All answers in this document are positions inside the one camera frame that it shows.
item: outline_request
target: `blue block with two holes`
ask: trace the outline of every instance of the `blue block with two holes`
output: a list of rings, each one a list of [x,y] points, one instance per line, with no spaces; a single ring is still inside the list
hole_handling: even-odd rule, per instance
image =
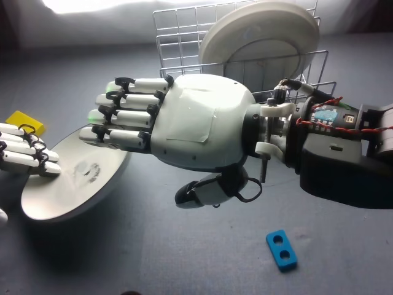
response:
[[[288,270],[296,268],[296,254],[290,246],[287,235],[282,229],[268,234],[266,236],[266,242],[269,245],[270,251],[280,271],[287,272]]]

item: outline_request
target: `plate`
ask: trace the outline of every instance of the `plate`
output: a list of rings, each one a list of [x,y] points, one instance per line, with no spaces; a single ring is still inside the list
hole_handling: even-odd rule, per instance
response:
[[[79,130],[52,150],[60,158],[60,175],[31,175],[21,197],[25,215],[36,221],[62,221],[91,208],[115,187],[129,159],[125,151],[84,143]]]
[[[318,42],[318,24],[307,10],[287,2],[259,2],[213,25],[203,38],[199,59],[202,64],[226,63],[221,73],[208,66],[204,73],[222,74],[257,92],[300,75],[313,59],[301,54],[317,50]]]

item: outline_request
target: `yellow block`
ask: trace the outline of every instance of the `yellow block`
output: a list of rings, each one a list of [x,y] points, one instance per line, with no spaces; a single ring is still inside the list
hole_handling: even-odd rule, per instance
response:
[[[45,126],[43,123],[38,122],[32,117],[27,116],[26,114],[15,111],[7,120],[7,124],[20,126],[22,124],[27,124],[33,126],[36,129],[35,135],[41,136],[45,132]],[[32,129],[29,127],[22,127],[26,132],[32,132]]]

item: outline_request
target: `robotic hand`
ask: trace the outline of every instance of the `robotic hand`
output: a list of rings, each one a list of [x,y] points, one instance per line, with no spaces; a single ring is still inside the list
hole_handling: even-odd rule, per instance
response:
[[[22,127],[31,128],[30,133]],[[59,157],[49,151],[45,143],[34,135],[29,125],[14,126],[0,123],[0,170],[40,176],[56,176]],[[7,215],[0,209],[0,227],[7,222]]]
[[[304,103],[285,103],[287,89]],[[183,169],[211,174],[180,188],[181,208],[218,206],[262,193],[267,163],[277,157],[300,175],[310,194],[362,208],[393,208],[393,104],[352,108],[312,86],[282,80],[267,103],[231,79],[190,74],[164,79],[117,78],[89,113],[86,143],[153,154]],[[362,155],[362,140],[368,141]],[[260,180],[249,178],[247,156],[262,159]],[[247,181],[260,192],[245,199]]]

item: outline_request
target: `gray table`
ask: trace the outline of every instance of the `gray table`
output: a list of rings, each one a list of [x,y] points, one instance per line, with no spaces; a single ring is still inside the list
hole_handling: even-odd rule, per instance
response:
[[[325,37],[324,80],[345,102],[392,103],[393,34]],[[19,109],[47,127],[53,146],[86,123],[115,76],[156,77],[154,46],[45,50],[3,56],[0,120]],[[61,108],[63,114],[55,110]],[[257,176],[260,161],[246,168]],[[219,209],[181,210],[174,194],[203,174],[131,155],[116,190],[94,209],[55,226],[23,218],[23,178],[0,175],[0,294],[392,294],[393,211],[364,210],[303,192],[272,161],[263,195]],[[244,190],[251,195],[256,187]],[[284,229],[298,269],[282,274],[265,242]]]

